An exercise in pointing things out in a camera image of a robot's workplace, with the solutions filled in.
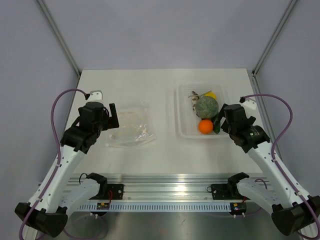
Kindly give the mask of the clear zip top bag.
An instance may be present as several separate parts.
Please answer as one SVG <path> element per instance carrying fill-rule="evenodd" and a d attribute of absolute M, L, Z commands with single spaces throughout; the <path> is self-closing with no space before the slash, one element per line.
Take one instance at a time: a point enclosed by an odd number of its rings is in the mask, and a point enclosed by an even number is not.
<path fill-rule="evenodd" d="M 135 148 L 156 139 L 148 104 L 130 102 L 117 106 L 116 111 L 119 127 L 107 131 L 106 147 Z"/>

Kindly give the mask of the green cucumber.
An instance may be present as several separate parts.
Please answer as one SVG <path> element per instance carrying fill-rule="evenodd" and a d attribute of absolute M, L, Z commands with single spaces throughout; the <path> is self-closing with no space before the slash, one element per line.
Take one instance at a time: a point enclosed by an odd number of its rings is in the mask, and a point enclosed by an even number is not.
<path fill-rule="evenodd" d="M 222 117 L 220 116 L 219 113 L 211 119 L 213 123 L 213 132 L 215 134 L 219 134 L 221 131 L 221 119 Z"/>

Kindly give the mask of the grey toy fish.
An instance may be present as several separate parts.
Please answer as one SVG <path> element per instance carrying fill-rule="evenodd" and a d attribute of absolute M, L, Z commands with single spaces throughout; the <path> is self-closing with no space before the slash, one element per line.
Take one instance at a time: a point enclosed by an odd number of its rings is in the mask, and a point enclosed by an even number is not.
<path fill-rule="evenodd" d="M 191 99 L 192 110 L 195 112 L 196 104 L 197 104 L 197 101 L 200 99 L 200 96 L 195 91 L 192 91 L 191 95 L 189 95 L 188 98 Z"/>

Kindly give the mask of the green netted melon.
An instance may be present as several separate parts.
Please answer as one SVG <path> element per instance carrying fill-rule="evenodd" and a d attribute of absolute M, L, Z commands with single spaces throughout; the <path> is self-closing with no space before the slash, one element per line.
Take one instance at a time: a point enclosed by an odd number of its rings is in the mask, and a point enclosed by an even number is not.
<path fill-rule="evenodd" d="M 219 112 L 219 104 L 216 99 L 203 96 L 197 101 L 195 112 L 201 119 L 212 119 Z"/>

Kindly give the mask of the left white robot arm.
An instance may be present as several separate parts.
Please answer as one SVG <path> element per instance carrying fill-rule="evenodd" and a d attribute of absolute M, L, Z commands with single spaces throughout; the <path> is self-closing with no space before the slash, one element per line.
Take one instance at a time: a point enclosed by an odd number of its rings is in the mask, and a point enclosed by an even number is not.
<path fill-rule="evenodd" d="M 52 238 L 64 230 L 69 216 L 84 202 L 94 197 L 112 196 L 108 179 L 90 173 L 83 183 L 63 197 L 72 173 L 101 133 L 120 126 L 114 103 L 106 108 L 101 102 L 88 101 L 78 112 L 78 117 L 58 143 L 56 160 L 44 181 L 28 202 L 19 202 L 14 210 L 24 226 Z"/>

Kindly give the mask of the orange fruit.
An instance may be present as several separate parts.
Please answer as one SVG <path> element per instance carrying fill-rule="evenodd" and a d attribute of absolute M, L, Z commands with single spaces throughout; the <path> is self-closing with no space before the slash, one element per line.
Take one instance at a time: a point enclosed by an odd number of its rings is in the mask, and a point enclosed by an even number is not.
<path fill-rule="evenodd" d="M 198 124 L 198 130 L 202 134 L 210 134 L 214 130 L 214 124 L 210 119 L 203 119 Z"/>

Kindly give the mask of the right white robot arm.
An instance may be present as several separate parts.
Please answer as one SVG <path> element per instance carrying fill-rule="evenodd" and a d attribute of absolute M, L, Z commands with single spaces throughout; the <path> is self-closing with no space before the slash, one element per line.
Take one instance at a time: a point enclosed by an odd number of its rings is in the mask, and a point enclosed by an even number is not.
<path fill-rule="evenodd" d="M 269 136 L 262 127 L 254 125 L 255 117 L 247 117 L 240 104 L 224 104 L 215 121 L 222 119 L 221 129 L 259 166 L 273 188 L 269 191 L 240 172 L 227 179 L 226 195 L 255 202 L 271 215 L 274 225 L 285 236 L 312 224 L 318 226 L 320 197 L 311 196 L 276 157 Z"/>

